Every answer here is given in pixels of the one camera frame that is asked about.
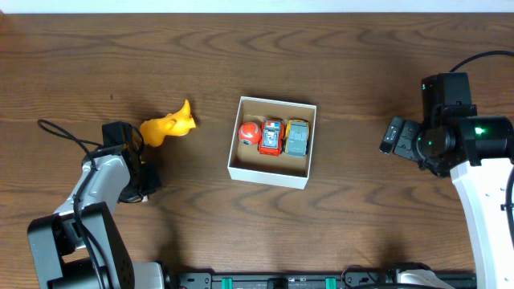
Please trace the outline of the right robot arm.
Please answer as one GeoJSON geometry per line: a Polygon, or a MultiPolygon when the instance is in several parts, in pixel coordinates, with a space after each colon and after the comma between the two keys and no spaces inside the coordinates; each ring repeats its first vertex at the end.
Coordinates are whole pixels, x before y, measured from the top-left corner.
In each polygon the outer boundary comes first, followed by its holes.
{"type": "Polygon", "coordinates": [[[423,121],[395,116],[379,149],[449,177],[465,214],[479,288],[513,286],[513,125],[479,116],[464,72],[421,82],[423,121]]]}

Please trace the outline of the yellow grey toy truck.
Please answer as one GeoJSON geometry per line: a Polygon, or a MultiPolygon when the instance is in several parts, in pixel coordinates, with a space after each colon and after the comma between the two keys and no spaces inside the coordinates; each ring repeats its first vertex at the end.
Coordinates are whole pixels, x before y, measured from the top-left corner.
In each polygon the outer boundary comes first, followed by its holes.
{"type": "Polygon", "coordinates": [[[289,157],[305,157],[308,152],[310,124],[306,120],[291,119],[285,132],[284,152],[289,157]]]}

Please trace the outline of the red toy fire truck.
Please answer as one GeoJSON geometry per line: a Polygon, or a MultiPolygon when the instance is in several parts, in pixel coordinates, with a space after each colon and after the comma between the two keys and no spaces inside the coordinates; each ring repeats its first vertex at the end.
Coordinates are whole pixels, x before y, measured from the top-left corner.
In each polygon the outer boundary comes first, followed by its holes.
{"type": "Polygon", "coordinates": [[[282,153],[285,126],[282,120],[268,119],[262,125],[262,136],[258,144],[259,153],[278,157],[282,153]]]}

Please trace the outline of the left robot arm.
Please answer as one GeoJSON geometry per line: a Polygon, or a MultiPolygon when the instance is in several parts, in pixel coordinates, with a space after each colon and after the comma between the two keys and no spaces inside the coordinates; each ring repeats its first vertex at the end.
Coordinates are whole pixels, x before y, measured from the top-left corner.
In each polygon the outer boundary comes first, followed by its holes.
{"type": "Polygon", "coordinates": [[[87,150],[82,175],[51,215],[31,222],[27,237],[41,288],[171,288],[160,262],[135,263],[113,213],[155,193],[156,167],[141,161],[144,139],[131,124],[102,127],[103,141],[87,150]]]}

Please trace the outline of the orange toy dinosaur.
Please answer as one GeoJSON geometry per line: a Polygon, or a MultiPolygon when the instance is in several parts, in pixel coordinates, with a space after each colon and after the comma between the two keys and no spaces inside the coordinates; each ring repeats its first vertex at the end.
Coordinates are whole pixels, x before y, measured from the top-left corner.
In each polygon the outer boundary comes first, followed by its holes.
{"type": "Polygon", "coordinates": [[[139,130],[146,145],[158,147],[167,136],[184,136],[196,123],[192,117],[190,102],[185,100],[182,108],[175,113],[169,113],[165,117],[144,121],[139,130]]]}

